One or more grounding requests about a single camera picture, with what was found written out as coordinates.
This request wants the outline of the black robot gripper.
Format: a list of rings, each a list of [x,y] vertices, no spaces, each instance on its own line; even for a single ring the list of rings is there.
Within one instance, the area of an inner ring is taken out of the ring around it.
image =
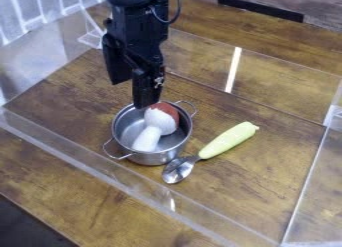
[[[112,17],[104,21],[103,56],[113,85],[131,79],[137,109],[159,102],[164,84],[160,44],[168,36],[168,0],[107,0]]]

